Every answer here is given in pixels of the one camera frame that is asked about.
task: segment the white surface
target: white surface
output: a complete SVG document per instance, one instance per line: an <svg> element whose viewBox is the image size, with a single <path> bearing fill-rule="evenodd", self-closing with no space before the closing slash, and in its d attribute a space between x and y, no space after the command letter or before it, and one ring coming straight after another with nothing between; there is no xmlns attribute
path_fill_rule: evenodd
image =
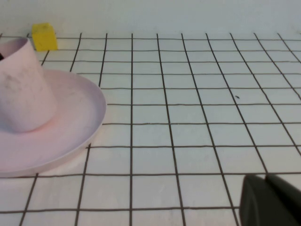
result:
<svg viewBox="0 0 301 226"><path fill-rule="evenodd" d="M279 39L278 35L272 33L257 35L259 38ZM254 39L253 34L233 36ZM64 39L64 42L60 43L64 43L66 48L76 49L79 36L74 37L77 39ZM169 37L181 39L179 35ZM212 39L221 37L231 38L229 34L210 36ZM84 41L84 45L89 48L96 48L89 39ZM108 40L108 43L110 41L113 41L111 49L128 49L129 40L125 42ZM187 226L237 226L235 217L239 220L237 210L244 174L254 173L264 177L266 168L267 172L275 173L301 189L301 156L298 153L301 145L301 100L295 93L301 91L301 71L297 66L293 66L292 74L282 75L262 48L260 51L242 51L252 71L255 69L255 72L269 73L253 75L236 50L219 51L229 46L232 48L231 42L233 43L232 40L214 41L214 46L217 48L214 54L218 61L227 61L226 65L222 65L222 71L225 69L228 73L236 72L236 74L225 74L224 77L220 74L211 51L188 52L189 59L192 56L196 61L210 61L210 63L202 63L205 65L204 71L199 63L194 63L192 68L193 72L196 69L199 73L194 77L205 113L199 102L188 60L182 57L183 55L186 57L185 52L160 52L166 61L173 62L172 65L162 63L167 65L167 68L163 67L163 72L168 69L169 73L176 73L176 75L164 74L163 76L171 123L169 127L156 40L133 40L134 49L153 51L133 52L136 61L133 63L133 69L138 67L139 72L145 74L133 74L132 152L131 51L107 51L104 67L110 64L107 61L128 63L113 63L107 67L110 70L102 74L101 88L108 100L104 125L89 151L86 150L73 161L37 177L22 225L37 226L47 220L49 225L73 226L80 203L79 226L98 224L129 226L130 214L132 214L132 226L182 226L175 163L179 173L179 186ZM264 41L262 44L266 48L273 48L275 43L271 42ZM166 49L172 50L173 47L182 49L182 46L176 46L182 45L178 40L176 42L160 40L160 43L164 43ZM208 50L208 47L210 50L206 40L185 40L186 43L189 43L187 46L190 50ZM251 42L241 40L239 48L254 50L254 48L258 49L257 44L257 40ZM295 50L301 49L301 41L292 41L290 45L293 53L297 55L299 52ZM61 63L66 63L65 66L71 65L73 58L66 53L67 51L76 53L75 50L50 52L46 63L51 63L52 67L60 67ZM73 70L81 71L83 77L98 85L103 49L79 50L77 53ZM227 57L221 53L231 54ZM268 54L273 60L277 60L273 58L276 56L279 57L279 61L285 61L281 63L284 69L287 68L285 65L292 57L296 61L294 64L299 65L301 60L296 59L288 50L268 51ZM39 53L40 60L43 60L45 55L46 53ZM51 60L71 59L71 61L48 61L49 56ZM82 60L94 62L85 62L81 65ZM152 63L140 65L137 61L152 61ZM251 61L260 61L260 63L250 63ZM116 69L121 73L112 74ZM259 85L264 88L263 91L272 105L269 104ZM293 145L277 114L297 147ZM131 155L132 200L130 198ZM33 177L0 179L0 225L19 225L33 182ZM230 200L236 215L233 214ZM190 210L190 207L203 209ZM56 211L51 211L50 208L56 208Z"/></svg>
<svg viewBox="0 0 301 226"><path fill-rule="evenodd" d="M27 33L51 22L58 33L195 33L301 30L298 0L28 0L2 1L0 27Z"/></svg>

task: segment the black object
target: black object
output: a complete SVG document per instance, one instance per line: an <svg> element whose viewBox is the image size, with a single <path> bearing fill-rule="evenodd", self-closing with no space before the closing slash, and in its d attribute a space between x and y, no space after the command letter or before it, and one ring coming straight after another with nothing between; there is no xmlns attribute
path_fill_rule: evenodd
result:
<svg viewBox="0 0 301 226"><path fill-rule="evenodd" d="M0 61L3 60L4 57L2 56L2 54L0 53Z"/></svg>
<svg viewBox="0 0 301 226"><path fill-rule="evenodd" d="M300 226L301 192L276 176L245 176L239 215L242 226Z"/></svg>

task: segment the plate rim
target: plate rim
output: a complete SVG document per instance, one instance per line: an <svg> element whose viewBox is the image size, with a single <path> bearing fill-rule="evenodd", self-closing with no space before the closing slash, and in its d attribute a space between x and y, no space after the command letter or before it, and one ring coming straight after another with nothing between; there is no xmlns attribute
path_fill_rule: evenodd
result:
<svg viewBox="0 0 301 226"><path fill-rule="evenodd" d="M67 161L70 161L71 159L76 157L79 153L81 153L81 151L85 150L84 147L87 146L90 143L90 141L94 138L94 136L96 135L96 133L98 132L98 130L101 128L101 126L103 124L103 120L105 118L105 114L106 114L106 111L107 111L107 101L106 101L105 96L104 96L104 94L103 94L103 92L102 92L102 90L99 86L97 86L95 83L93 83L89 79L84 78L83 76L80 76L79 74L76 74L76 73L73 73L73 72L66 72L66 71L52 70L52 69L43 69L43 71L45 72L45 74L46 73L48 73L48 74L51 74L51 73L72 74L73 76L77 76L80 79L85 80L86 82L90 83L91 85L97 87L99 89L99 92L103 96L103 99L104 99L103 119L101 120L99 126L95 129L95 131L93 132L92 135L90 135L84 142L82 142L77 147L75 147L75 148L69 150L68 152L66 152L64 155L61 155L58 158L47 161L47 162L45 162L43 164L40 164L40 165L35 165L35 166L31 166L31 167L24 168L24 169L14 170L14 171L0 171L0 178L33 176L36 173L41 173L41 172L44 172L44 171L47 171L47 170L51 170L55 167L58 167L58 166L60 166L64 163L66 163Z"/></svg>

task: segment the pink cup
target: pink cup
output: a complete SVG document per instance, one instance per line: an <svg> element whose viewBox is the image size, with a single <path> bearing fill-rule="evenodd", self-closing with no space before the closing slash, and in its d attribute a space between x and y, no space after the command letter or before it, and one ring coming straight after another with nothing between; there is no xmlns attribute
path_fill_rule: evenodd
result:
<svg viewBox="0 0 301 226"><path fill-rule="evenodd" d="M57 109L44 71L26 38L0 44L0 120L16 132L36 129Z"/></svg>

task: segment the yellow cube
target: yellow cube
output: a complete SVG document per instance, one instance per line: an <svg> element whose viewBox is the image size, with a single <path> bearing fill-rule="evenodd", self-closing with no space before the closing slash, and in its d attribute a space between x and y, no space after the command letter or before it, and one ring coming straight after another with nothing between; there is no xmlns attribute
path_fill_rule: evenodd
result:
<svg viewBox="0 0 301 226"><path fill-rule="evenodd" d="M32 39L37 51L57 50L55 31L50 23L34 24Z"/></svg>

